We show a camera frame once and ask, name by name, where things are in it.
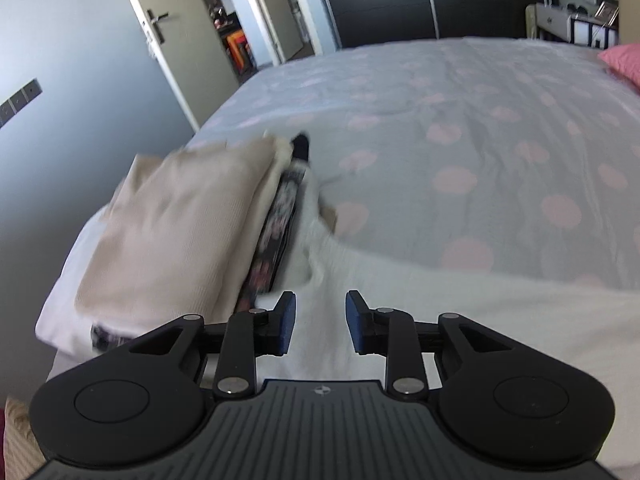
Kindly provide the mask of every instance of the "polka dot bedsheet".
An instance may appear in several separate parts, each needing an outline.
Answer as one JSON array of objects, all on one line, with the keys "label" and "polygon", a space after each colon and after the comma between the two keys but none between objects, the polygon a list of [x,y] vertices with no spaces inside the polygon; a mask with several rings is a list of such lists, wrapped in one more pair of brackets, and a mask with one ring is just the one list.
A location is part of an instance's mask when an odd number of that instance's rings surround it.
[{"label": "polka dot bedsheet", "polygon": [[416,41],[260,72],[192,140],[310,136],[346,243],[428,267],[640,288],[640,95],[596,51]]}]

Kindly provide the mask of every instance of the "beige sweater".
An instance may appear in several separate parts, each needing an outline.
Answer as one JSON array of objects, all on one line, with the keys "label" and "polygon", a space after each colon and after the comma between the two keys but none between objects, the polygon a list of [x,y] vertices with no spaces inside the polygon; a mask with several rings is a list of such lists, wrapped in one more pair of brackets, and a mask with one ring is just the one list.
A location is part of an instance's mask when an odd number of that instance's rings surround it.
[{"label": "beige sweater", "polygon": [[137,157],[105,213],[76,309],[145,330],[188,313],[226,321],[290,157],[271,136]]}]

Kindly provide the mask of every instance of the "pink polka dot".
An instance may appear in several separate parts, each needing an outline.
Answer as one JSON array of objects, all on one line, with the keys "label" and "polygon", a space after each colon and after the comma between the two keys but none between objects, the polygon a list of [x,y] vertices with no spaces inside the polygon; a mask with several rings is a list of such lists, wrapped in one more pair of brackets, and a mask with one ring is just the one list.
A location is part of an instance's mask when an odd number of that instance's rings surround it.
[{"label": "pink polka dot", "polygon": [[377,153],[369,150],[358,150],[346,156],[338,163],[338,166],[347,171],[360,171],[373,164],[376,160],[378,160]]},{"label": "pink polka dot", "polygon": [[545,196],[540,206],[546,219],[556,227],[572,229],[582,221],[577,203],[566,195]]},{"label": "pink polka dot", "polygon": [[522,120],[522,117],[515,110],[507,108],[505,106],[497,106],[491,111],[491,116],[499,121],[506,123],[517,123]]},{"label": "pink polka dot", "polygon": [[526,74],[524,72],[516,72],[515,77],[521,83],[524,83],[527,85],[533,83],[533,78],[529,74]]},{"label": "pink polka dot", "polygon": [[419,101],[425,105],[436,105],[438,103],[443,103],[446,99],[442,94],[433,94],[427,95],[427,97],[423,97]]},{"label": "pink polka dot", "polygon": [[485,85],[485,84],[479,84],[474,86],[474,90],[476,91],[476,93],[479,93],[479,94],[499,94],[500,93],[500,89],[496,88],[495,86]]},{"label": "pink polka dot", "polygon": [[352,94],[351,98],[356,100],[356,101],[372,103],[373,101],[375,101],[378,98],[378,96],[376,94],[374,94],[373,92],[367,92],[367,93],[364,93],[364,94]]},{"label": "pink polka dot", "polygon": [[306,81],[303,81],[302,83],[300,83],[299,88],[307,88],[309,86],[317,85],[322,82],[324,82],[324,79],[322,79],[321,77],[313,77],[311,79],[307,79]]},{"label": "pink polka dot", "polygon": [[376,115],[356,115],[347,124],[350,130],[369,130],[380,124],[380,118]]},{"label": "pink polka dot", "polygon": [[[618,81],[628,81],[628,79],[626,78],[626,76],[622,75],[620,72],[618,72],[617,70],[615,70],[614,68],[607,66],[607,68],[605,69],[605,72],[607,73],[607,75],[610,78],[616,79]],[[602,84],[603,88],[615,88],[614,85],[611,84],[611,82],[609,81],[605,81]]]},{"label": "pink polka dot", "polygon": [[636,249],[640,253],[640,225],[636,226],[634,229],[634,243],[636,244]]},{"label": "pink polka dot", "polygon": [[478,185],[478,177],[467,168],[449,166],[443,168],[433,179],[433,187],[441,193],[464,195]]},{"label": "pink polka dot", "polygon": [[537,75],[536,79],[542,79],[544,81],[549,81],[550,83],[555,83],[555,84],[562,84],[562,81],[559,80],[557,77],[554,77],[548,74]]},{"label": "pink polka dot", "polygon": [[615,115],[607,114],[606,112],[600,112],[599,115],[600,115],[600,118],[606,123],[609,123],[612,126],[620,126],[620,119],[617,118]]},{"label": "pink polka dot", "polygon": [[625,189],[629,185],[626,177],[609,164],[599,165],[598,174],[602,181],[613,189]]},{"label": "pink polka dot", "polygon": [[326,68],[314,68],[313,70],[309,70],[309,72],[307,72],[307,75],[320,75],[320,74],[324,74],[328,72],[328,69]]},{"label": "pink polka dot", "polygon": [[556,98],[553,97],[549,92],[543,92],[540,94],[540,101],[545,106],[553,106],[556,104]]},{"label": "pink polka dot", "polygon": [[462,129],[456,124],[435,123],[427,131],[427,139],[448,146],[462,137]]},{"label": "pink polka dot", "polygon": [[209,140],[197,140],[196,142],[190,142],[189,145],[187,146],[188,150],[198,150],[204,146],[206,146],[207,144],[209,144]]},{"label": "pink polka dot", "polygon": [[268,105],[271,102],[271,98],[270,97],[261,97],[260,99],[256,99],[254,101],[254,108],[261,108],[263,106]]},{"label": "pink polka dot", "polygon": [[285,124],[287,126],[294,126],[294,127],[304,126],[305,124],[309,124],[310,122],[312,122],[315,118],[316,118],[315,114],[295,115],[287,119],[287,122]]},{"label": "pink polka dot", "polygon": [[440,266],[466,272],[489,272],[494,266],[494,252],[481,240],[457,238],[445,247]]},{"label": "pink polka dot", "polygon": [[578,124],[576,124],[575,121],[567,121],[566,130],[569,132],[569,135],[571,136],[582,134],[582,130],[580,129],[580,126],[578,126]]},{"label": "pink polka dot", "polygon": [[215,117],[215,118],[209,119],[206,123],[206,126],[207,127],[218,126],[221,123],[222,123],[222,117]]},{"label": "pink polka dot", "polygon": [[359,232],[367,223],[369,210],[362,204],[342,202],[335,208],[337,221],[335,235],[337,237],[351,236]]},{"label": "pink polka dot", "polygon": [[301,105],[308,105],[318,99],[318,94],[310,93],[310,94],[302,94],[297,98],[297,101]]},{"label": "pink polka dot", "polygon": [[574,280],[575,285],[605,288],[604,282],[595,274],[581,274]]},{"label": "pink polka dot", "polygon": [[416,70],[422,67],[422,63],[418,63],[417,61],[408,61],[406,63],[402,63],[400,67],[406,70]]},{"label": "pink polka dot", "polygon": [[523,140],[513,150],[517,156],[521,156],[527,162],[543,164],[549,160],[549,152],[537,142]]},{"label": "pink polka dot", "polygon": [[369,82],[369,78],[365,75],[357,75],[348,80],[352,85],[366,85]]},{"label": "pink polka dot", "polygon": [[476,70],[475,68],[457,68],[456,73],[461,76],[467,76],[467,75],[478,74],[479,71]]},{"label": "pink polka dot", "polygon": [[587,92],[584,88],[580,88],[579,86],[572,86],[571,90],[574,91],[576,95],[584,97],[585,99],[591,99],[593,97],[591,93]]},{"label": "pink polka dot", "polygon": [[255,116],[255,117],[251,117],[245,121],[242,121],[240,123],[240,127],[241,128],[245,128],[248,126],[254,126],[254,124],[258,124],[260,121],[262,120],[261,116]]},{"label": "pink polka dot", "polygon": [[428,86],[430,79],[427,76],[419,76],[409,79],[409,84],[414,88],[422,88]]},{"label": "pink polka dot", "polygon": [[[615,76],[615,72],[613,70],[607,70],[607,74],[610,76]],[[613,85],[610,81],[598,81],[597,85],[600,88],[604,88],[605,90],[613,90]]]}]

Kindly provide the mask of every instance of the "pink pillow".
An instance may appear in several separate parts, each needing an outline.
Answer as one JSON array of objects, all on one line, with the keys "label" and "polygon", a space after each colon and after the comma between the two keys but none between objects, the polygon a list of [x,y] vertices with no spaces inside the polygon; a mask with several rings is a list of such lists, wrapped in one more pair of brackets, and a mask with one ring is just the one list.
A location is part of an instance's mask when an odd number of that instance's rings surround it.
[{"label": "pink pillow", "polygon": [[640,88],[640,44],[614,46],[598,57]]}]

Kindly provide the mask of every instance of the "white desk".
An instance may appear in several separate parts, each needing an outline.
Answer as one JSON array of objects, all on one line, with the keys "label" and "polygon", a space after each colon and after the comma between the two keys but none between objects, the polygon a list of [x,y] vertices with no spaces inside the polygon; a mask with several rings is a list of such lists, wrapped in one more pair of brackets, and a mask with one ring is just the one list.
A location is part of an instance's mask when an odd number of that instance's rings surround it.
[{"label": "white desk", "polygon": [[539,38],[551,34],[567,43],[605,50],[618,44],[618,31],[602,25],[594,18],[574,14],[561,7],[536,4]]}]

